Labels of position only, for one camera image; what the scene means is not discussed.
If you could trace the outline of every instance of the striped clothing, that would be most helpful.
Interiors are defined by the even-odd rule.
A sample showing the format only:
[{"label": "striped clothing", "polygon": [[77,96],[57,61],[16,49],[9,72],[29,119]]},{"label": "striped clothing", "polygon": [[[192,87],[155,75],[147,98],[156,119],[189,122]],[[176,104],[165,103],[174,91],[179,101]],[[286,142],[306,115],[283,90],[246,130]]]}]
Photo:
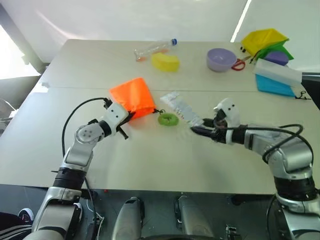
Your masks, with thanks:
[{"label": "striped clothing", "polygon": [[0,240],[22,240],[31,233],[31,228],[17,215],[0,212]]}]

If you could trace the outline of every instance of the plastic bottle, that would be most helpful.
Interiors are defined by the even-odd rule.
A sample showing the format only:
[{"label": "plastic bottle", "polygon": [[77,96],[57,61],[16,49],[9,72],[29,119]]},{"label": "plastic bottle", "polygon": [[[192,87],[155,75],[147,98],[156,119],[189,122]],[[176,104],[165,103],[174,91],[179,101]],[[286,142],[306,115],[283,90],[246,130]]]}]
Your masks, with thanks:
[{"label": "plastic bottle", "polygon": [[178,41],[176,38],[170,39],[170,40],[162,40],[162,41],[156,41],[155,43],[141,49],[135,49],[134,55],[135,60],[137,62],[146,60],[151,54],[155,53],[166,53],[169,51],[169,49],[172,46],[177,45]]}]

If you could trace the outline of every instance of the sneaker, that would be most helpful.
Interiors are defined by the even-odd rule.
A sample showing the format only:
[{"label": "sneaker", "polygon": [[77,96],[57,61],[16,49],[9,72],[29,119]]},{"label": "sneaker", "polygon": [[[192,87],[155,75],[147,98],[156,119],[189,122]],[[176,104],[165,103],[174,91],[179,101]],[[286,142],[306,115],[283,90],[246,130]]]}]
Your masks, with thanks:
[{"label": "sneaker", "polygon": [[32,224],[35,219],[34,213],[30,208],[24,208],[18,213],[18,217],[26,224]]}]

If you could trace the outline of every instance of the purple bowl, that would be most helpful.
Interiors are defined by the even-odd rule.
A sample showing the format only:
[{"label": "purple bowl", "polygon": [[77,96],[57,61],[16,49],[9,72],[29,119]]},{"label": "purple bowl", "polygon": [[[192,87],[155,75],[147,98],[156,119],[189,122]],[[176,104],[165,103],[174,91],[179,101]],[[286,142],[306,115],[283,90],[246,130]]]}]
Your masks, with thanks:
[{"label": "purple bowl", "polygon": [[208,68],[215,72],[225,72],[237,62],[237,56],[224,48],[213,48],[206,55]]}]

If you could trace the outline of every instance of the orange pouch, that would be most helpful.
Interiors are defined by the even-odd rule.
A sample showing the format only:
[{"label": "orange pouch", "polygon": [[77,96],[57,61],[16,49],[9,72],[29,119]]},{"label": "orange pouch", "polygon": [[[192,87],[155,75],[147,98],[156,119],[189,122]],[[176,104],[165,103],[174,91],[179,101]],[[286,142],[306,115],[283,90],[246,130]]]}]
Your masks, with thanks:
[{"label": "orange pouch", "polygon": [[135,112],[132,119],[151,114],[156,108],[148,86],[142,77],[127,81],[109,91],[117,103],[127,111]]}]

